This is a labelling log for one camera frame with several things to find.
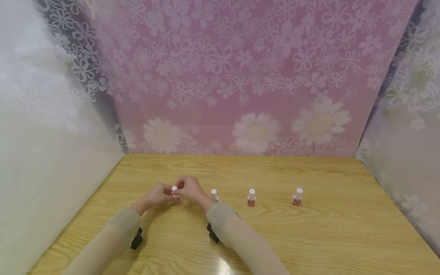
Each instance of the daisy print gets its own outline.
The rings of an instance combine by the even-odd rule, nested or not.
[[[352,120],[348,110],[341,110],[342,104],[342,101],[333,104],[332,99],[314,101],[310,110],[300,111],[292,130],[299,133],[299,140],[305,140],[306,146],[330,142],[333,134],[345,131],[343,125]]]
[[[149,147],[156,153],[171,154],[177,152],[183,132],[178,126],[171,125],[168,120],[160,118],[148,120],[149,125],[144,125],[143,137]]]
[[[235,123],[232,134],[237,137],[235,145],[239,150],[246,154],[263,154],[279,130],[278,122],[270,114],[249,113]]]

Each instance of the black object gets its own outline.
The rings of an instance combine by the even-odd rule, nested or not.
[[[140,244],[143,241],[141,234],[142,234],[142,228],[139,228],[136,237],[132,241],[131,249],[136,250],[136,248],[140,246]]]
[[[215,241],[216,243],[220,242],[220,239],[217,237],[217,235],[214,233],[211,224],[208,223],[208,226],[206,227],[206,229],[209,231],[209,237]]]

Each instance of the pink floral backdrop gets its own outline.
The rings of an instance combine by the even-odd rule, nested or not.
[[[131,152],[323,156],[355,154],[417,2],[85,1]]]

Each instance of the beige sleeve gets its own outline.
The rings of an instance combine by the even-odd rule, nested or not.
[[[237,252],[252,274],[289,274],[271,246],[227,204],[214,204],[206,218],[217,237]]]
[[[131,246],[139,229],[139,223],[140,216],[135,210],[122,209],[87,244],[63,274],[102,274],[112,261]]]

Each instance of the table surface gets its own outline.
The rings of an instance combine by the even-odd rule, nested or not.
[[[206,192],[216,188],[292,274],[440,270],[440,260],[356,159],[128,154],[30,274],[62,273],[120,209],[183,174],[198,177]],[[290,204],[297,187],[304,189],[300,207]],[[246,205],[250,188],[256,207]],[[188,201],[151,210],[141,224],[144,243],[106,274],[249,274],[233,250],[209,239],[206,225]]]

